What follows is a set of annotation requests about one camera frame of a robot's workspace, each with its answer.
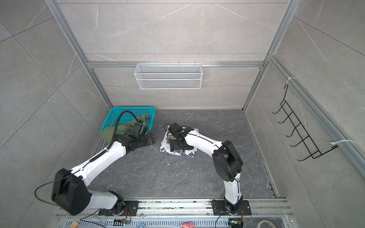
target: laundry basket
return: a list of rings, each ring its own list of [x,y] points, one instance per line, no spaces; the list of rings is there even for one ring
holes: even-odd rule
[[[197,63],[140,63],[134,76],[140,89],[200,89],[203,69]]]
[[[152,124],[153,124],[153,119],[155,117],[155,108],[153,108],[153,107],[114,107],[114,108],[110,109],[107,117],[104,120],[103,125],[101,126],[100,132],[102,132],[105,128],[107,128],[109,126],[115,126],[116,120],[118,119],[119,114],[125,110],[131,111],[134,115],[136,115],[136,117],[147,114],[149,116],[149,118],[146,120],[146,125],[148,126],[147,132],[149,132],[151,130]],[[129,122],[132,119],[134,119],[134,117],[130,113],[126,112],[120,118],[119,125]]]

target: mesh shelf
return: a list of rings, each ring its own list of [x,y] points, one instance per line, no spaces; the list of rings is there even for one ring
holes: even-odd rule
[[[201,64],[141,63],[134,76],[140,89],[200,89]]]

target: teal plastic basket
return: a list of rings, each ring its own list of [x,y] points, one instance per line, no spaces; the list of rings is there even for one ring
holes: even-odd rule
[[[137,117],[147,114],[149,116],[149,118],[146,120],[146,125],[148,126],[149,130],[151,130],[152,124],[153,124],[153,119],[155,117],[155,108],[153,108],[153,107],[114,107],[114,108],[110,109],[107,117],[104,120],[103,125],[101,126],[100,132],[102,132],[105,128],[107,128],[109,126],[115,126],[116,120],[118,119],[119,114],[125,110],[131,111]],[[134,118],[130,113],[124,113],[123,116],[120,118],[119,125],[129,122],[132,119],[134,119]]]

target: black wire hook rack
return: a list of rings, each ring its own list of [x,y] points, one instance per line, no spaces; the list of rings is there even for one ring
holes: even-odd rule
[[[314,141],[313,141],[313,139],[312,139],[312,137],[309,135],[309,133],[307,132],[307,130],[306,130],[306,128],[304,127],[304,125],[301,123],[301,121],[299,120],[299,118],[297,117],[297,115],[295,114],[295,112],[293,111],[293,109],[290,107],[290,105],[288,104],[288,102],[285,100],[285,97],[286,97],[286,95],[287,95],[287,91],[288,91],[288,85],[286,84],[285,86],[284,86],[284,89],[285,89],[285,94],[284,94],[284,98],[283,98],[283,100],[281,101],[281,103],[280,103],[280,109],[277,111],[277,112],[273,112],[273,114],[277,114],[281,109],[282,110],[284,110],[284,112],[285,112],[285,114],[287,115],[287,117],[285,118],[285,120],[283,121],[283,122],[278,122],[279,124],[282,124],[282,123],[284,123],[287,119],[289,119],[290,120],[290,122],[292,123],[292,125],[293,125],[293,127],[294,127],[294,129],[293,129],[293,131],[292,131],[292,133],[288,136],[288,135],[286,135],[286,137],[288,137],[288,138],[290,138],[292,135],[293,135],[293,133],[294,133],[294,131],[296,131],[297,133],[298,133],[298,135],[299,135],[299,137],[300,137],[300,139],[301,139],[301,141],[300,142],[298,142],[296,145],[294,145],[294,146],[292,146],[292,145],[290,145],[291,147],[296,147],[296,146],[298,146],[300,143],[302,143],[303,142],[303,144],[305,145],[305,147],[306,147],[306,149],[308,150],[308,152],[309,152],[309,156],[308,157],[306,157],[306,158],[304,158],[304,159],[302,159],[302,160],[299,160],[299,159],[297,159],[298,161],[304,161],[304,160],[306,160],[307,158],[309,158],[309,157],[312,157],[313,159],[316,159],[316,158],[318,158],[318,157],[320,157],[320,156],[323,156],[324,154],[326,154],[326,153],[328,153],[328,152],[330,152],[331,150],[334,150],[334,149],[336,149],[338,146],[337,145],[334,145],[333,147],[331,147],[331,149],[329,149],[328,151],[326,151],[326,152],[321,152],[319,149],[318,149],[318,147],[317,147],[317,145],[314,143]],[[290,109],[290,113],[288,114],[288,112],[283,108],[283,106],[285,105],[285,104],[287,104],[287,106],[289,107],[289,109]],[[294,117],[297,119],[297,121],[299,122],[297,125],[295,125],[294,124],[294,122],[293,122],[293,120],[295,120],[295,119],[291,119],[291,117],[290,116],[293,116],[294,115]],[[305,133],[307,134],[305,137],[303,137],[300,133],[299,133],[299,131],[298,131],[298,127],[299,126],[301,126],[301,127],[303,127],[303,129],[304,129],[304,131],[305,131]],[[307,145],[307,143],[305,142],[305,140],[306,139],[309,139],[312,143],[313,143],[313,145],[315,146],[315,149],[316,149],[316,151],[314,152],[314,153],[312,153],[311,151],[310,151],[310,149],[308,148],[308,145]]]

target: pink toy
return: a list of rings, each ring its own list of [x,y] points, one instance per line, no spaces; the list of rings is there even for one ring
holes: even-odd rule
[[[181,225],[181,228],[194,228],[195,225],[192,222],[184,223]]]

